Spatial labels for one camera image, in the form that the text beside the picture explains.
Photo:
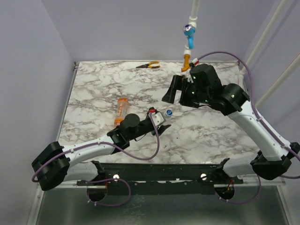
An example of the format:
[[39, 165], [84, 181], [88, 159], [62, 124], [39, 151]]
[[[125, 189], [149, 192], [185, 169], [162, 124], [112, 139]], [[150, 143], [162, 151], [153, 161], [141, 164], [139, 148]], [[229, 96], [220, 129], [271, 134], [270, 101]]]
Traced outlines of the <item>blue Pocari Sweat cap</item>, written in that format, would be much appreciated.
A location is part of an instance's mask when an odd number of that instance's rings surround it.
[[173, 115], [173, 112], [171, 109], [167, 109], [165, 114], [166, 114], [166, 116], [171, 117]]

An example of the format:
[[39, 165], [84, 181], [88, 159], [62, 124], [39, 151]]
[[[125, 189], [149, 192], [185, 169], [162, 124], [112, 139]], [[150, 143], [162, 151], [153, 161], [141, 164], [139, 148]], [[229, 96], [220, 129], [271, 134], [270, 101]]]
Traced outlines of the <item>orange label tea bottle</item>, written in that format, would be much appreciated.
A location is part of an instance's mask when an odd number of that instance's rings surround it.
[[114, 120], [114, 126], [117, 127], [120, 125], [120, 123], [124, 120], [124, 118], [127, 115], [129, 108], [129, 101], [128, 96], [125, 93], [121, 94], [121, 97], [117, 101], [117, 111], [116, 111], [116, 117]]

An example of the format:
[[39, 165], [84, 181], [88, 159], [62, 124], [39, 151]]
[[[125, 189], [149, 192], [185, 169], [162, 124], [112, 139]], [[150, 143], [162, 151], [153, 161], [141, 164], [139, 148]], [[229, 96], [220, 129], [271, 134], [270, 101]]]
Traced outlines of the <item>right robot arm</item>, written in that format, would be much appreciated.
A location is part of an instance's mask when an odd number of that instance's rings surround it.
[[273, 180], [287, 172], [291, 159], [300, 151], [300, 145], [281, 137], [253, 108], [249, 95], [239, 85], [223, 85], [212, 65], [197, 65], [189, 73], [190, 79], [181, 75], [173, 76], [162, 101], [174, 103], [179, 90], [179, 103], [182, 106], [209, 106], [221, 112], [239, 125], [259, 148], [255, 155], [223, 160], [215, 173], [217, 181], [225, 184], [233, 177], [248, 174]]

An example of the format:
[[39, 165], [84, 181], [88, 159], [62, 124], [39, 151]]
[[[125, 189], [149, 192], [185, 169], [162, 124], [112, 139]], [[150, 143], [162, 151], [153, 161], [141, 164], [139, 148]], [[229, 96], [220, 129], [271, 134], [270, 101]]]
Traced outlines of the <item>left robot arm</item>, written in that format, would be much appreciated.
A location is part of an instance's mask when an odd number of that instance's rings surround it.
[[82, 173], [75, 172], [73, 167], [86, 160], [99, 156], [125, 152], [130, 141], [140, 136], [152, 133], [159, 137], [169, 125], [167, 120], [172, 116], [172, 110], [159, 112], [150, 109], [144, 120], [130, 113], [124, 120], [106, 135], [81, 144], [62, 146], [58, 141], [52, 142], [33, 160], [31, 166], [34, 174], [32, 182], [39, 183], [43, 191], [51, 190], [64, 181], [77, 180], [80, 177], [89, 180], [93, 185], [103, 182], [104, 174], [98, 169]]

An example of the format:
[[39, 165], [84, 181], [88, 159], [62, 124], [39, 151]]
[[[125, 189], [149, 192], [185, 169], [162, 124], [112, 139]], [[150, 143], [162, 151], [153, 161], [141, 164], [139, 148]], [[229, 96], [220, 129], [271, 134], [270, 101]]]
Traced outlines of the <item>orange plastic faucet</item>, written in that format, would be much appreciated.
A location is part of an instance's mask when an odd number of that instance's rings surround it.
[[190, 60], [190, 55], [189, 54], [184, 54], [184, 61], [183, 61], [183, 67], [181, 68], [181, 72], [186, 72], [187, 70], [190, 69], [189, 65], [189, 60]]

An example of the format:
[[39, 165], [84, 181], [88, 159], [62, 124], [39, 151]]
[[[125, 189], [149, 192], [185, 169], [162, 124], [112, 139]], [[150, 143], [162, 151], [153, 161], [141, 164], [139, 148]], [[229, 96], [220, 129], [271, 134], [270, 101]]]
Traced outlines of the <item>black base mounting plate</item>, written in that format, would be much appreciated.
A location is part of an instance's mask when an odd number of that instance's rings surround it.
[[242, 184], [218, 164], [120, 164], [97, 163], [97, 176], [77, 182], [94, 198], [101, 195], [213, 195], [215, 185]]

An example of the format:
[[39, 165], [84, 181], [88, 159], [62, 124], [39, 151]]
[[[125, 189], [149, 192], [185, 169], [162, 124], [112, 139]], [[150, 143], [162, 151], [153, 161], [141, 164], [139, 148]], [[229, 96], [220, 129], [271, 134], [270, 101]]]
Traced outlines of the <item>yellow handled pliers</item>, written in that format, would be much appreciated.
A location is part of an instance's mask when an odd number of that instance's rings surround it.
[[139, 65], [135, 68], [150, 68], [150, 69], [157, 69], [160, 68], [159, 61], [151, 61], [149, 63]]

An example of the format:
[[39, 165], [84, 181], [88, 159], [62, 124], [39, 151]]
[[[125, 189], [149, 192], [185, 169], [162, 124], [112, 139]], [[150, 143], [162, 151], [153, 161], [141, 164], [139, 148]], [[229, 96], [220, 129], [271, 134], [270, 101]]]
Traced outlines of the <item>white PVC pipe frame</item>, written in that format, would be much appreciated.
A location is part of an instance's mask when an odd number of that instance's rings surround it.
[[[271, 53], [270, 45], [276, 39], [276, 35], [283, 28], [285, 21], [290, 17], [290, 13], [294, 12], [296, 6], [299, 6], [300, 2], [298, 0], [282, 0], [276, 10], [274, 11], [272, 17], [266, 24], [264, 31], [257, 40], [251, 54], [247, 58], [247, 62], [241, 70], [242, 74], [247, 74], [249, 77], [249, 82], [251, 83], [251, 88], [249, 89], [251, 94], [253, 91], [253, 78], [250, 72], [247, 71], [247, 66], [255, 66], [262, 56], [266, 53]], [[300, 55], [291, 61], [291, 63], [286, 67], [281, 75], [274, 81], [274, 83], [266, 90], [266, 92], [261, 95], [261, 97], [255, 101], [256, 106], [262, 105], [268, 98], [282, 85], [282, 83], [300, 66]]]

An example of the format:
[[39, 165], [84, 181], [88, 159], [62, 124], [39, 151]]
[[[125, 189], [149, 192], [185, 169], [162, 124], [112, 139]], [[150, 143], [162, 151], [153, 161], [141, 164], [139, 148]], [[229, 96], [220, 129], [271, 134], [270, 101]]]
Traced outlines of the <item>aluminium rail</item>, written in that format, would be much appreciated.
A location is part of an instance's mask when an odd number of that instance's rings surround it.
[[[234, 182], [234, 187], [256, 187], [259, 185], [259, 181], [256, 175], [244, 175], [240, 176], [239, 179], [237, 179]], [[286, 181], [284, 178], [275, 178], [274, 180], [265, 180], [263, 178], [260, 178], [261, 181], [261, 186], [284, 186], [286, 185]], [[182, 184], [182, 185], [188, 185], [192, 184], [192, 180], [170, 180], [170, 181], [133, 181], [133, 186], [138, 186], [138, 185], [150, 185], [150, 184]], [[104, 189], [105, 188], [105, 183], [85, 183], [81, 181], [65, 181], [62, 182], [60, 185], [58, 185], [56, 188], [97, 188], [97, 189]]]

